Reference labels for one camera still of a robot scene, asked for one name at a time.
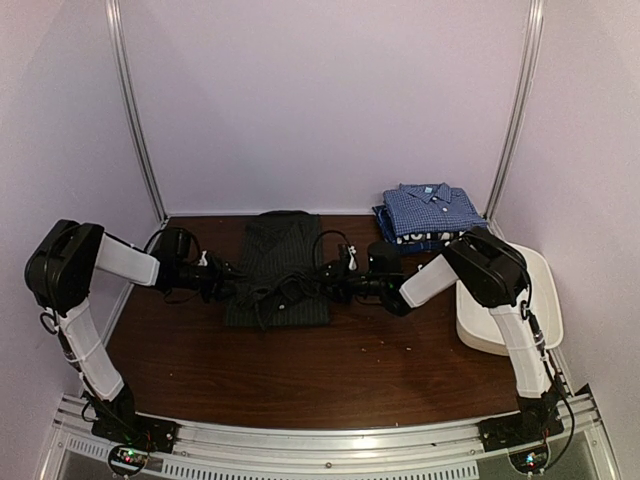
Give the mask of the dark striped long sleeve shirt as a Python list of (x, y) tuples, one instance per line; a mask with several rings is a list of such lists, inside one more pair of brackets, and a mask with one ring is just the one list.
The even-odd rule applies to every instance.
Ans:
[(313, 278), (321, 220), (304, 211), (271, 211), (245, 226), (239, 269), (245, 278), (226, 306), (228, 327), (319, 327), (331, 322)]

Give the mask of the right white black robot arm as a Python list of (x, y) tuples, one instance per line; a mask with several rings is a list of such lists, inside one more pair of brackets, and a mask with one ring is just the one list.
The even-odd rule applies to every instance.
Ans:
[(374, 296), (389, 313), (405, 316), (462, 283), (489, 312), (505, 342), (519, 407), (513, 433), (530, 442), (549, 428), (563, 394), (532, 310), (533, 281), (521, 253), (481, 227), (449, 242), (411, 276), (403, 273), (398, 254), (385, 242), (370, 244), (365, 272), (359, 271), (350, 243), (340, 245), (339, 251), (338, 259), (312, 266), (320, 291), (336, 303)]

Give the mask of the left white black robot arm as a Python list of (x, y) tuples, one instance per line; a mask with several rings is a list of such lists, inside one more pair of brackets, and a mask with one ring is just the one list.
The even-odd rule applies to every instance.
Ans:
[(24, 280), (43, 310), (44, 326), (79, 373), (98, 419), (121, 443), (133, 444), (143, 436), (144, 424), (95, 326), (90, 295), (97, 271), (165, 296), (188, 290), (204, 302), (231, 298), (245, 276), (201, 249), (195, 235), (180, 227), (156, 231), (139, 248), (99, 224), (61, 219), (31, 255)]

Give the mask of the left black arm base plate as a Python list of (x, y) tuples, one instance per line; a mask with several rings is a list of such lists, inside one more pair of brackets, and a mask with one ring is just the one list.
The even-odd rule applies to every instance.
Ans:
[(98, 418), (91, 427), (94, 436), (151, 453), (172, 453), (177, 430), (174, 421), (145, 415), (136, 415), (131, 428), (107, 417)]

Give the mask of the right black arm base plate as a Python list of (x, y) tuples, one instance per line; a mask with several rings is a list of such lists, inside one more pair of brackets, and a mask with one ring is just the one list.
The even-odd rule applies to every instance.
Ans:
[(485, 452), (509, 449), (529, 443), (540, 444), (549, 436), (564, 432), (564, 425), (557, 413), (547, 420), (533, 414), (516, 412), (501, 417), (491, 417), (477, 424)]

